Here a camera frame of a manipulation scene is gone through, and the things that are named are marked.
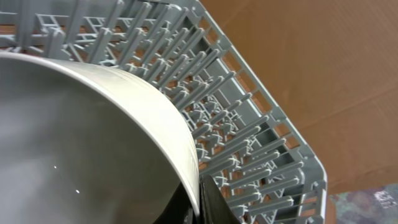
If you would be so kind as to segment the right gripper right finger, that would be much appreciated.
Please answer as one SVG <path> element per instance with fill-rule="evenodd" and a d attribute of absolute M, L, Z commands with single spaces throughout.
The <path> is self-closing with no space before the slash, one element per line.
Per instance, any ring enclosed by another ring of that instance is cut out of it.
<path fill-rule="evenodd" d="M 210 175 L 200 177 L 200 217 L 203 224 L 240 224 Z"/>

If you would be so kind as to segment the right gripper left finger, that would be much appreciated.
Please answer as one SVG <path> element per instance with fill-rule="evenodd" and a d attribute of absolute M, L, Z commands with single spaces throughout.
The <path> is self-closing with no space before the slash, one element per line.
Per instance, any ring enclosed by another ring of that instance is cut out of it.
<path fill-rule="evenodd" d="M 194 224 L 194 212 L 183 184 L 179 184 L 154 224 Z"/>

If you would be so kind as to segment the grey bowl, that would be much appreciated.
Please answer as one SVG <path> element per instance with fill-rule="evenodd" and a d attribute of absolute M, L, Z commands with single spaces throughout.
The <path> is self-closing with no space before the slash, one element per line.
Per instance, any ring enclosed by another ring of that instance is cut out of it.
<path fill-rule="evenodd" d="M 1 54 L 1 222 L 154 223 L 198 158 L 171 101 L 129 72 Z"/>

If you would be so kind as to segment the grey dishwasher rack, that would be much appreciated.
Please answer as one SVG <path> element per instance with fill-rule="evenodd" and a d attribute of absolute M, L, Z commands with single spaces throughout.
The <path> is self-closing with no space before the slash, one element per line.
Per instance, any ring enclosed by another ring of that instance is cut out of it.
<path fill-rule="evenodd" d="M 230 218 L 325 222 L 324 167 L 200 1 L 2 1 L 1 50 L 135 73 L 181 112 Z"/>

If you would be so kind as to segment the patterned cloth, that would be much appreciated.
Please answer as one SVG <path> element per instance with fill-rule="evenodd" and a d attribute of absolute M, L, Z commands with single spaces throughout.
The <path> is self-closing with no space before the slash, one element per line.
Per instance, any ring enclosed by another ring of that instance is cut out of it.
<path fill-rule="evenodd" d="M 330 196 L 336 222 L 344 224 L 397 224 L 397 184 Z"/>

